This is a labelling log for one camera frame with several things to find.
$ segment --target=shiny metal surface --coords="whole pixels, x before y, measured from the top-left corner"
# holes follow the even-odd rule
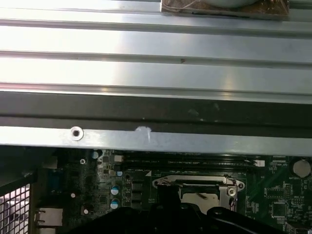
[[[0,127],[1,145],[119,149],[156,152],[192,152],[311,156],[312,139],[156,133],[150,131],[84,130],[73,141],[70,129]]]
[[[164,15],[157,2],[3,2],[0,90],[311,104],[312,11],[294,2],[284,22]]]

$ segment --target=mounting screw hole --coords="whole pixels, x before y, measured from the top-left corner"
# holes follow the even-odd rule
[[[80,127],[77,127],[77,126],[72,127],[70,132],[71,132],[71,138],[74,141],[79,141],[83,138],[84,132],[82,128]]]
[[[74,131],[73,131],[73,136],[74,136],[74,137],[78,137],[79,134],[80,134],[80,132],[79,132],[78,130],[74,130]]]

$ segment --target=motherboard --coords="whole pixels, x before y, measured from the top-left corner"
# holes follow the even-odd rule
[[[66,232],[118,207],[149,210],[157,186],[179,186],[181,202],[204,214],[223,206],[287,233],[309,233],[309,158],[61,149],[49,170],[50,195],[67,197]]]

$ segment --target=green circuit board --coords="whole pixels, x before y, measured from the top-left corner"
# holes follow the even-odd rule
[[[152,181],[170,175],[234,178],[245,183],[245,188],[237,195],[237,212],[284,231],[286,222],[290,221],[312,225],[311,173],[301,178],[292,171],[294,162],[310,162],[308,158],[252,156],[251,160],[249,156],[245,161],[252,161],[252,166],[249,165],[245,171],[241,162],[238,171],[235,171],[236,167],[222,171],[226,167],[222,161],[216,163],[209,160],[209,156],[204,156],[209,163],[214,164],[214,169],[205,171],[205,167],[201,167],[196,171],[196,160],[189,162],[193,164],[192,170],[170,167],[158,169],[155,166],[159,163],[156,158],[145,157],[140,163],[152,162],[155,168],[140,169],[139,163],[136,163],[135,168],[119,171],[124,152],[106,150],[96,156],[92,151],[82,150],[64,150],[63,153],[66,154],[62,155],[63,161],[64,158],[66,161],[59,169],[51,172],[51,177],[56,174],[62,177],[59,189],[54,189],[54,193],[79,191],[79,195],[63,208],[63,227],[59,228],[59,233],[104,215],[116,207],[132,206],[148,210],[156,202],[157,195]]]

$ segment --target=ventilation grille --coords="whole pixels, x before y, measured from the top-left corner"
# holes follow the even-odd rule
[[[28,233],[29,187],[28,184],[0,197],[0,234]]]

